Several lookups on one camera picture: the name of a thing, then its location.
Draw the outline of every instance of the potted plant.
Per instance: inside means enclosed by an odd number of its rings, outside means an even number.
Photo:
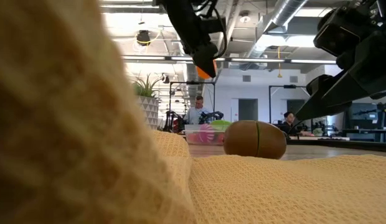
[[[135,93],[138,96],[138,104],[144,111],[146,124],[148,124],[151,129],[157,129],[158,100],[155,99],[154,92],[156,90],[153,90],[153,87],[158,81],[161,81],[161,79],[150,82],[149,77],[150,74],[147,76],[146,81],[139,77],[136,78],[133,86]]]

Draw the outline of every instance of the black frame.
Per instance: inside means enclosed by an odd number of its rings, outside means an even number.
[[[214,100],[212,105],[212,112],[215,111],[215,82],[196,82],[196,81],[188,81],[188,82],[169,82],[169,111],[171,111],[171,92],[173,84],[186,84],[186,85],[201,85],[201,84],[212,84],[214,86]]]

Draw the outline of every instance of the plastic bin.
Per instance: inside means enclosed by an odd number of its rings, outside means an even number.
[[[228,125],[187,124],[186,141],[189,144],[218,145],[224,144],[224,132]]]

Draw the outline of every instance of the door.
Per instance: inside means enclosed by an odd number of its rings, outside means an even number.
[[[258,99],[238,100],[238,120],[258,121]]]

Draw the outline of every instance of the brown egg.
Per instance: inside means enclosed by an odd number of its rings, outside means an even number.
[[[280,159],[286,152],[286,138],[272,124],[237,121],[225,131],[224,150],[228,155]]]

